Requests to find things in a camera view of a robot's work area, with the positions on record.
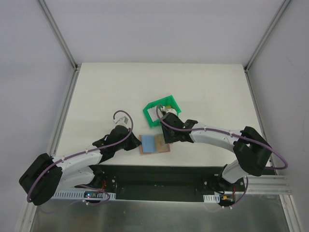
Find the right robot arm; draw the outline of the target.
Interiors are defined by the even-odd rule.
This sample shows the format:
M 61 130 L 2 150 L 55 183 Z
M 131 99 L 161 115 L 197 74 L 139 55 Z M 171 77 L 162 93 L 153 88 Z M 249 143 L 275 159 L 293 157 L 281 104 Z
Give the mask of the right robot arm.
M 269 144 L 252 127 L 243 130 L 208 128 L 196 120 L 182 122 L 173 113 L 160 119 L 166 144 L 175 142 L 203 143 L 223 148 L 235 154 L 236 160 L 225 165 L 217 177 L 221 190 L 229 190 L 236 181 L 247 176 L 261 176 L 270 157 Z

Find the gold credit card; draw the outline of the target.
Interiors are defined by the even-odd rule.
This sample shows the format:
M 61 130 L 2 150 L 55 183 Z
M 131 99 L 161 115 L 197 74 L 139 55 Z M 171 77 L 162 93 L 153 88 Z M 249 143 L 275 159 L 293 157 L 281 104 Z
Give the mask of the gold credit card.
M 154 143 L 158 152 L 166 151 L 169 148 L 168 144 L 165 143 L 165 139 L 162 134 L 154 137 Z

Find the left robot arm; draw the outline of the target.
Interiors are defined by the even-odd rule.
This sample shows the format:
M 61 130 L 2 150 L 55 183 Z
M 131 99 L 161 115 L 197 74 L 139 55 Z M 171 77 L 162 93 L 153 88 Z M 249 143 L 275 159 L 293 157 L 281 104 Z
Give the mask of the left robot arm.
M 131 128 L 116 126 L 84 151 L 60 157 L 40 154 L 19 179 L 27 194 L 27 202 L 42 205 L 63 189 L 89 185 L 97 188 L 102 176 L 91 169 L 114 157 L 119 150 L 130 151 L 141 145 Z

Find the tan leather card holder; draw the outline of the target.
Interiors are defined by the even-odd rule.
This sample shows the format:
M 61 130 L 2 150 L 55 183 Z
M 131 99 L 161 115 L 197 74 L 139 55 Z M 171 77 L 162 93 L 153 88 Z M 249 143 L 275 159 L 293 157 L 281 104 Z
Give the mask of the tan leather card holder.
M 158 152 L 156 150 L 156 147 L 155 147 L 155 136 L 156 135 L 140 135 L 139 136 L 139 139 L 141 141 L 140 154 L 142 154 L 142 155 L 150 155 L 150 154 L 158 154 L 158 153 L 170 152 L 170 144 L 168 144 L 169 148 L 166 151 Z

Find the green plastic bin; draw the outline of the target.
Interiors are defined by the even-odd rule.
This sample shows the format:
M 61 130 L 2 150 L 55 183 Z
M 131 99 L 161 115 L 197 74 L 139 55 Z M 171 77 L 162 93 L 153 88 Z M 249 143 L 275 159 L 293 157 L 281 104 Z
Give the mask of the green plastic bin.
M 163 105 L 166 108 L 170 106 L 171 109 L 174 109 L 176 111 L 177 115 L 181 112 L 180 107 L 178 106 L 172 95 L 148 103 L 143 109 L 143 113 L 151 128 L 157 127 L 160 124 L 159 119 L 156 115 L 156 107 L 159 104 Z

